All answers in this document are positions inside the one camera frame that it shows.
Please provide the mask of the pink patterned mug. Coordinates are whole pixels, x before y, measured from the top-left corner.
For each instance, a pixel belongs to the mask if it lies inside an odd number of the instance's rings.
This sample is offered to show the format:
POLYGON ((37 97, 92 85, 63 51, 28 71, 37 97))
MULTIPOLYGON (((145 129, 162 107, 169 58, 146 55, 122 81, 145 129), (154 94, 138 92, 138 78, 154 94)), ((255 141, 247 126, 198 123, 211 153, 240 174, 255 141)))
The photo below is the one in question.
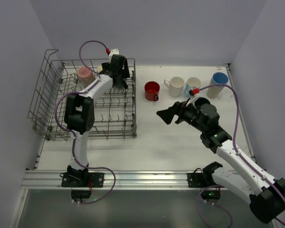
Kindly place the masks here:
POLYGON ((77 77, 82 85, 82 88, 88 87, 95 80, 95 76, 92 71, 85 66, 78 69, 77 77))

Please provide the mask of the tall beige cup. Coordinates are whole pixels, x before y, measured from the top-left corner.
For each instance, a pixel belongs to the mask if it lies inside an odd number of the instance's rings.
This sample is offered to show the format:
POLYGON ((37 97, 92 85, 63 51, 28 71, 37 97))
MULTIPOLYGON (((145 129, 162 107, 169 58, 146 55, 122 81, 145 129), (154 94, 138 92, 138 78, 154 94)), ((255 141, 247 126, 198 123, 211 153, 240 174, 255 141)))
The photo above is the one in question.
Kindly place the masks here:
POLYGON ((209 85, 211 87, 209 87, 207 89, 207 97, 210 98, 210 99, 214 99, 216 98, 219 93, 224 89, 224 86, 223 85, 219 85, 218 83, 216 83, 214 80, 211 80, 209 85))

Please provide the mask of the red mug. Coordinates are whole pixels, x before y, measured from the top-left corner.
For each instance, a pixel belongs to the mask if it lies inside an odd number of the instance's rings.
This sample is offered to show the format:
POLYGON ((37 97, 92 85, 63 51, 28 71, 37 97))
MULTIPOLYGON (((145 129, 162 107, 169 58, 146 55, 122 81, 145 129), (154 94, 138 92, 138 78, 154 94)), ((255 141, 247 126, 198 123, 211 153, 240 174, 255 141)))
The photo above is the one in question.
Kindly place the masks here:
POLYGON ((148 101, 159 100, 160 85, 155 81, 149 81, 144 86, 145 98, 148 101))

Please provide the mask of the white faceted mug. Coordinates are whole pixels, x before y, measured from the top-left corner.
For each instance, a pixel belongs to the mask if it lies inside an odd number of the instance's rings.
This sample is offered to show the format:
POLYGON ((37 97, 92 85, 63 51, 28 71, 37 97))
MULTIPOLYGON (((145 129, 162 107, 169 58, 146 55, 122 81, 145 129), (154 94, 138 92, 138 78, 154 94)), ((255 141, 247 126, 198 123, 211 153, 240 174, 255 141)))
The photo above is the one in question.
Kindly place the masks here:
POLYGON ((178 97, 183 90, 185 81, 181 77, 175 76, 170 80, 164 79, 164 85, 168 88, 170 96, 178 97))

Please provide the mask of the light blue cup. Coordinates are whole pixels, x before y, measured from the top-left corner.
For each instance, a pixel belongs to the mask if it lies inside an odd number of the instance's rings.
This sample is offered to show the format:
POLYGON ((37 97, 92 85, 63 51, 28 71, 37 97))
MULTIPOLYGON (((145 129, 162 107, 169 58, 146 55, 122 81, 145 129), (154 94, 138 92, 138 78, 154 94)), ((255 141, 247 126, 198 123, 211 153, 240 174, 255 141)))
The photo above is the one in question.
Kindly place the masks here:
POLYGON ((185 95, 187 97, 190 97, 189 90, 195 89, 195 88, 200 88, 200 86, 201 86, 200 79, 198 79, 196 77, 190 77, 186 82, 185 95))

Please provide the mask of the cream ribbed cup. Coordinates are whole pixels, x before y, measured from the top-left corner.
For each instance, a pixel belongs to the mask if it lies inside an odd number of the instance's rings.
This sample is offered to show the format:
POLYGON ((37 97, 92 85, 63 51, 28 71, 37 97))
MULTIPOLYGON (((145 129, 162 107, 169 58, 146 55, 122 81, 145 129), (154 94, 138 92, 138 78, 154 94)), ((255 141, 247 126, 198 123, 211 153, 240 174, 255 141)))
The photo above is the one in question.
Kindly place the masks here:
POLYGON ((97 73, 99 73, 99 74, 100 74, 100 72, 102 72, 102 70, 103 70, 102 66, 101 66, 101 65, 99 65, 99 66, 97 67, 97 73))

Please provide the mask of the dark grey mug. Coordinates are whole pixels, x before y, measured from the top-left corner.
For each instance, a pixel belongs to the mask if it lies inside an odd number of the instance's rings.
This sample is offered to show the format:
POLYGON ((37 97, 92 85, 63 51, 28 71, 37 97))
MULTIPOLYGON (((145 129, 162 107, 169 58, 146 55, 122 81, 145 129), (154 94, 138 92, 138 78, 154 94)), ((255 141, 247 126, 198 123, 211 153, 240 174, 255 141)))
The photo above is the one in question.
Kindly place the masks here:
POLYGON ((128 84, 125 80, 121 80, 117 82, 116 84, 114 84, 114 88, 125 90, 125 89, 128 89, 128 84))

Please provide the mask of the dark green mug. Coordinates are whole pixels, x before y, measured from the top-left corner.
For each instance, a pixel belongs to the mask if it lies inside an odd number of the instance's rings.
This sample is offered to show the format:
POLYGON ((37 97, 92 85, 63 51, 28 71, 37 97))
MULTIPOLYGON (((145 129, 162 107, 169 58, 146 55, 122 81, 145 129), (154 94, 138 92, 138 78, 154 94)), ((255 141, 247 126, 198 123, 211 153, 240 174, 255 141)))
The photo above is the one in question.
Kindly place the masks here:
POLYGON ((194 107, 196 109, 200 109, 202 105, 204 104, 210 104, 210 101, 204 97, 199 97, 194 101, 194 107))

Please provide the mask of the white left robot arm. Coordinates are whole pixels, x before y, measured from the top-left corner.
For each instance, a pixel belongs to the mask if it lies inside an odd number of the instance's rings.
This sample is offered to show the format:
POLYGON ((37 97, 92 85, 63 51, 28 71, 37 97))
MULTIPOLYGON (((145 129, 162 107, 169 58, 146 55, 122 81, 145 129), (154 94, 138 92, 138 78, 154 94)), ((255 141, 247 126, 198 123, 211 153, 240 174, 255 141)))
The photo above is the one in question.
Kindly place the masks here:
POLYGON ((102 64, 102 71, 97 73, 94 82, 82 91, 66 96, 64 122, 73 144, 71 162, 62 177, 63 187, 92 187, 93 179, 88 172, 87 139, 95 122, 95 100, 115 85, 127 89, 125 80, 129 77, 127 59, 113 54, 108 62, 102 64))

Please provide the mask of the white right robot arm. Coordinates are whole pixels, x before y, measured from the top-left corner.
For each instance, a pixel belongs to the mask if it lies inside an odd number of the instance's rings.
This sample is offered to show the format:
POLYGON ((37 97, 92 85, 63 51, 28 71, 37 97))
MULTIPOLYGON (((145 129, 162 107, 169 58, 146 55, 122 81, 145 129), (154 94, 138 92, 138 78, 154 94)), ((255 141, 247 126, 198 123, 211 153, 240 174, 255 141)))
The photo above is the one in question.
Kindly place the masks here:
POLYGON ((176 102, 156 113, 166 124, 178 116, 176 124, 186 122, 201 132, 204 146, 225 160, 240 175, 233 178, 221 165, 210 170, 213 181, 228 188, 249 203, 255 217, 268 224, 285 211, 285 179, 277 179, 259 167, 219 125, 219 114, 214 105, 176 102))

